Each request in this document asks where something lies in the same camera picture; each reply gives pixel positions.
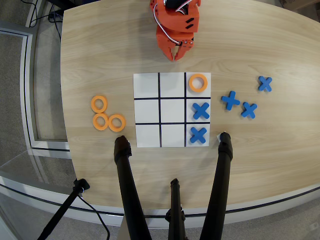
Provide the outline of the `orange gripper black motor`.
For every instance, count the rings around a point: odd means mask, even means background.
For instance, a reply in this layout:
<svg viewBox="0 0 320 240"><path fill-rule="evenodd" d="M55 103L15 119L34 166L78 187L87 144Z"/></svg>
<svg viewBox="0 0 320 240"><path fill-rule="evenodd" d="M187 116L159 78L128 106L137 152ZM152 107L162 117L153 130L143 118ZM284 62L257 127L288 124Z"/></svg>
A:
<svg viewBox="0 0 320 240"><path fill-rule="evenodd" d="M162 24L157 26L156 39L159 48L171 62L183 58L195 45L193 32L171 30ZM175 47L178 47L178 50L174 57L173 50Z"/></svg>

